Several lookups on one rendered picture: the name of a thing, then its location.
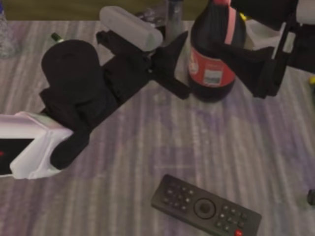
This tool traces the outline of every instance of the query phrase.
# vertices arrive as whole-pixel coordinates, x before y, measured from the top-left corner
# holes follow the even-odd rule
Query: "power button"
[[[236,230],[234,236],[243,236],[243,232],[241,230]]]

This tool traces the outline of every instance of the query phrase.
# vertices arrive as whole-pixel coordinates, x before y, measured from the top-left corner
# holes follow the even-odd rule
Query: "red label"
[[[189,73],[194,81],[206,87],[223,87],[235,80],[234,72],[221,60],[201,55],[191,48]]]

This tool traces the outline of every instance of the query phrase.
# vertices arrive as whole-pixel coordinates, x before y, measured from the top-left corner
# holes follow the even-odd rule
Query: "remote control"
[[[261,215],[165,175],[152,207],[214,236],[256,236]]]

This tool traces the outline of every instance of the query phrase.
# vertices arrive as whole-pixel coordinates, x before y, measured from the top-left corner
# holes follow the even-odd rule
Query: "tabletop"
[[[0,60],[0,113],[40,112],[47,87],[40,62],[64,39],[97,46],[96,21],[10,22],[22,44]],[[187,29],[191,22],[186,22]],[[187,42],[176,75],[186,81]],[[315,114],[310,74],[288,68],[276,97],[256,99],[237,81],[216,104],[180,100],[149,83],[103,122],[90,145],[51,178],[0,178],[1,236],[205,236],[151,208],[171,174],[260,213],[258,236],[315,235]]]

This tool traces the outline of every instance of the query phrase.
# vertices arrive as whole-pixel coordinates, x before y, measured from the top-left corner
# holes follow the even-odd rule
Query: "circular navigation pad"
[[[210,200],[200,199],[195,203],[194,212],[199,218],[206,220],[215,215],[216,207]]]

